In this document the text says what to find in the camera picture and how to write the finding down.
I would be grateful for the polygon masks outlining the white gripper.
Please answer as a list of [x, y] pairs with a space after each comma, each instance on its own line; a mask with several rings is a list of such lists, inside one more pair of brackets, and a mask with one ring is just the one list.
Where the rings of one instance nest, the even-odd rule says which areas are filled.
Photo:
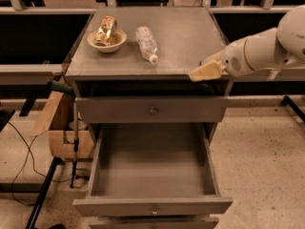
[[192, 82], [220, 78], [223, 73], [232, 76], [251, 74], [254, 70], [249, 66], [245, 56], [247, 38], [242, 38], [227, 45], [222, 51], [209, 56], [203, 65], [189, 73]]

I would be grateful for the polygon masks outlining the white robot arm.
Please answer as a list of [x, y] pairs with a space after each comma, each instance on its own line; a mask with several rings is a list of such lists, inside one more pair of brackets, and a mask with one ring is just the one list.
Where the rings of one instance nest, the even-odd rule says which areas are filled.
[[305, 6], [289, 10], [272, 28], [243, 37], [209, 56], [201, 66], [189, 72], [192, 82], [232, 76], [249, 75], [257, 71], [300, 66], [305, 61]]

